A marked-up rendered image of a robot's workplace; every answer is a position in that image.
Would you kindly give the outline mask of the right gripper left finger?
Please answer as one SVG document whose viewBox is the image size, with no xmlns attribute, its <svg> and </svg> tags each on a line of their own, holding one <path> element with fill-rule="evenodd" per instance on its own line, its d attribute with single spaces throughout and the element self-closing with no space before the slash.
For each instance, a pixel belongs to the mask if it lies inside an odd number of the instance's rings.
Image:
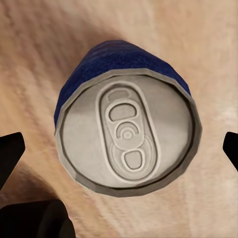
<svg viewBox="0 0 238 238">
<path fill-rule="evenodd" d="M 0 137 L 0 190 L 25 151 L 21 132 Z"/>
</svg>

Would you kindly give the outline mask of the can of soda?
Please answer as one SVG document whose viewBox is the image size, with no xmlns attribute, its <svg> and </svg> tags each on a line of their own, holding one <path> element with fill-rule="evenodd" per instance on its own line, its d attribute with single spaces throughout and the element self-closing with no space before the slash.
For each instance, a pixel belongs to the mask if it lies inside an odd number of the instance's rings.
<svg viewBox="0 0 238 238">
<path fill-rule="evenodd" d="M 188 83 L 167 62 L 124 40 L 82 59 L 54 112 L 60 164 L 107 197 L 144 197 L 185 174 L 199 153 L 202 123 Z"/>
</svg>

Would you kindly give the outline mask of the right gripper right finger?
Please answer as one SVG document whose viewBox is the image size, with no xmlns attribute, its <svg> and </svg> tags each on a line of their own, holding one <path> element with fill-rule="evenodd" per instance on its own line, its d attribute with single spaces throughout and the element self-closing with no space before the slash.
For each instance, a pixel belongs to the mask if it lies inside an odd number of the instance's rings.
<svg viewBox="0 0 238 238">
<path fill-rule="evenodd" d="M 227 132 L 224 143 L 223 150 L 228 156 L 234 167 L 238 171 L 238 134 L 233 132 Z"/>
</svg>

